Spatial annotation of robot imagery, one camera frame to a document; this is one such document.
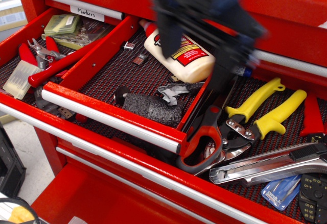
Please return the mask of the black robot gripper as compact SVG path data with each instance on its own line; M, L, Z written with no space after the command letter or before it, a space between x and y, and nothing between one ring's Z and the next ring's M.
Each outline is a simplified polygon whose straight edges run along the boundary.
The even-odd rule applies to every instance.
M154 4L166 59L180 48L183 33L196 35L216 48L204 93L207 99L215 99L224 90L237 65L259 64L254 44L266 30L239 0L154 0Z

